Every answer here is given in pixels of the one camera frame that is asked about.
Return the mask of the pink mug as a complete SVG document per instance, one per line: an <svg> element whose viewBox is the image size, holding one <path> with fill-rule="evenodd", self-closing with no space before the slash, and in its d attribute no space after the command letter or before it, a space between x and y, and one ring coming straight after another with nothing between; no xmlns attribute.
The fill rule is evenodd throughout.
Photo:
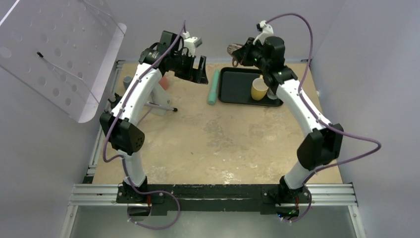
<svg viewBox="0 0 420 238"><path fill-rule="evenodd" d="M159 81L159 84L164 90L167 90L169 88L168 78L166 76L163 76Z"/></svg>

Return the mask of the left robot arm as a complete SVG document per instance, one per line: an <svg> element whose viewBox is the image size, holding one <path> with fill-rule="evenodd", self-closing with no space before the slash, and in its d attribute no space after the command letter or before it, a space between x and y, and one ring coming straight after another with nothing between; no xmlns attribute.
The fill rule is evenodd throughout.
<svg viewBox="0 0 420 238"><path fill-rule="evenodd" d="M106 157L109 163L120 159L124 179L118 188L118 203L146 203L151 200L147 177L142 168L140 149L145 142L145 134L137 127L143 107L176 112L170 107L166 97L150 102L151 94L158 91L159 81L168 71L175 76L197 84L207 84L206 57L201 56L198 68L194 68L195 51L202 44L200 37L191 36L186 30L175 34L163 31L160 40L143 50L139 57L136 73L123 96L116 96L111 104L111 112L100 116L100 124L106 143L110 143L117 154Z"/></svg>

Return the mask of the yellow mug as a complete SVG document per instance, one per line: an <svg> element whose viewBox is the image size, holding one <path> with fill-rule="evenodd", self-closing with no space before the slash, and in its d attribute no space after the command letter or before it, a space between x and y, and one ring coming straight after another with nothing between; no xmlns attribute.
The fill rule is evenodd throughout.
<svg viewBox="0 0 420 238"><path fill-rule="evenodd" d="M263 75L255 78L252 82L251 97L253 100L260 101L266 96L268 86L265 84Z"/></svg>

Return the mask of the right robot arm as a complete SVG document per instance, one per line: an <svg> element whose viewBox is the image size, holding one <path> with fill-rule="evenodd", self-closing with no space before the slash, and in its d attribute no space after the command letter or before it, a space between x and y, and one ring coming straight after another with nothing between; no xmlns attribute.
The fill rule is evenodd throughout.
<svg viewBox="0 0 420 238"><path fill-rule="evenodd" d="M297 163L279 180L279 185L267 195L277 203L294 201L316 169L337 159L343 140L343 127L331 124L303 91L294 71L285 64L284 41L276 36L264 42L249 38L233 55L243 66L255 66L262 71L266 86L292 112L304 134L297 149Z"/></svg>

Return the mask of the brown mug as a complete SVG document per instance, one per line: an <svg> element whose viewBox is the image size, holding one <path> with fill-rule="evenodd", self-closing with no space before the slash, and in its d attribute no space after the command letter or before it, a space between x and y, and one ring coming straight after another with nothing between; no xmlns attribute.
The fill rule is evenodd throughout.
<svg viewBox="0 0 420 238"><path fill-rule="evenodd" d="M242 44L230 44L227 46L227 52L232 57L232 66L237 67L238 65L242 64L242 58L239 56L239 53L237 52L241 48L243 48L244 45Z"/></svg>

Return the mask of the grey-blue mug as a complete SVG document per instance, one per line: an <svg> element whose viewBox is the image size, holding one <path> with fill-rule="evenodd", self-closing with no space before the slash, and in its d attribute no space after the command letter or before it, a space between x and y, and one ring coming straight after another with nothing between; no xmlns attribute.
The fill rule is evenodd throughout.
<svg viewBox="0 0 420 238"><path fill-rule="evenodd" d="M267 91L266 96L271 100L277 100L278 99L278 97L271 90Z"/></svg>

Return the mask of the dark teal hexagonal mug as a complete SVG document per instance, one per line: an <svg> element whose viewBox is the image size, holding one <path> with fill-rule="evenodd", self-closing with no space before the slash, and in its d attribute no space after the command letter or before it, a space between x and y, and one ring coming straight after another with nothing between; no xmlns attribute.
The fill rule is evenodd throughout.
<svg viewBox="0 0 420 238"><path fill-rule="evenodd" d="M130 76L126 76L126 77L123 78L123 87L124 87L125 90L128 89L131 82L132 82L132 77L130 77Z"/></svg>

